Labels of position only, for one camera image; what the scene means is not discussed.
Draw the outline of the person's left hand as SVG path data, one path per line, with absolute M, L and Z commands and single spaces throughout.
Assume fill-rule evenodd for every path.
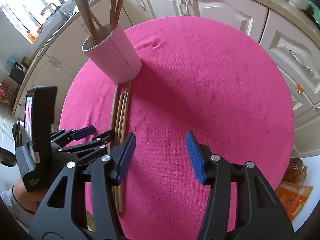
M 17 202 L 30 213 L 35 214 L 40 202 L 43 200 L 48 189 L 43 187 L 41 189 L 29 192 L 26 190 L 25 185 L 21 178 L 19 178 L 12 188 L 13 195 Z

